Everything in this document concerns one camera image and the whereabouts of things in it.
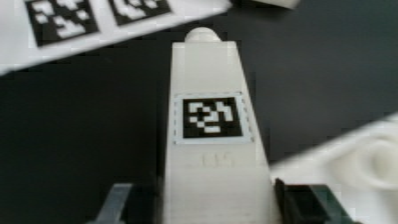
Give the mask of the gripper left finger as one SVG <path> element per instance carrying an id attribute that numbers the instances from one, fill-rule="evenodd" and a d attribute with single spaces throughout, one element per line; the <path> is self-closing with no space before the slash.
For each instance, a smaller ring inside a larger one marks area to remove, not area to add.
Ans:
<path id="1" fill-rule="evenodd" d="M 95 219 L 86 224 L 124 224 L 120 215 L 131 187 L 131 183 L 115 183 L 111 185 Z"/>

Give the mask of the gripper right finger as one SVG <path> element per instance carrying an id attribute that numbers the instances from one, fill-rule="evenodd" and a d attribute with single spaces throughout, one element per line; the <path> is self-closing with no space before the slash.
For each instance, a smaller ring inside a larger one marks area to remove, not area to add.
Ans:
<path id="1" fill-rule="evenodd" d="M 275 179 L 282 224 L 355 224 L 324 184 L 285 184 Z"/>

